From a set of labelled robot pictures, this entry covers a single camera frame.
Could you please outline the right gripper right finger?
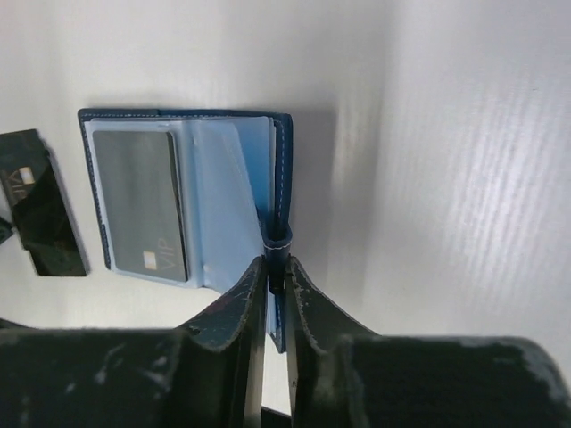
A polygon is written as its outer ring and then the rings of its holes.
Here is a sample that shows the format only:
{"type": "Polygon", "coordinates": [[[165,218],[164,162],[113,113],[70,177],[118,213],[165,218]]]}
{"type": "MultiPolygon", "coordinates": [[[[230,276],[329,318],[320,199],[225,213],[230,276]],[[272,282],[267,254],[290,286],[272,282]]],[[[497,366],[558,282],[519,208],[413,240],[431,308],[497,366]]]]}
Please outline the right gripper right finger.
{"type": "Polygon", "coordinates": [[[311,280],[302,263],[285,268],[285,344],[293,427],[353,427],[344,352],[377,334],[311,280]]]}

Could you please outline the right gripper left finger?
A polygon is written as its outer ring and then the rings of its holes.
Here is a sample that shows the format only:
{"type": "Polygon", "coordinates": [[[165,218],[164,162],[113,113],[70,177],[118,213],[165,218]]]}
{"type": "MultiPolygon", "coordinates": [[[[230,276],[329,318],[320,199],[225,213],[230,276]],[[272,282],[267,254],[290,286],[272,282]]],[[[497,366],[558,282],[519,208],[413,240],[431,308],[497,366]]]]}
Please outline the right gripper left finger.
{"type": "Polygon", "coordinates": [[[258,257],[238,283],[183,325],[179,427],[258,427],[265,346],[267,265],[258,257]]]}

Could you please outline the black credit card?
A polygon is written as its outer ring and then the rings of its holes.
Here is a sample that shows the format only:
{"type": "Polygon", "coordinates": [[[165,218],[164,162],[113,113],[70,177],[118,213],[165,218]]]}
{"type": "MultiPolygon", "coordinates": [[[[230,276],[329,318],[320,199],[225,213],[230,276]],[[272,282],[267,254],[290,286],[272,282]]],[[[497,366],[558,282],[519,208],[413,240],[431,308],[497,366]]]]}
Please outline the black credit card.
{"type": "Polygon", "coordinates": [[[115,267],[184,283],[188,268],[172,135],[96,130],[92,138],[115,267]]]}

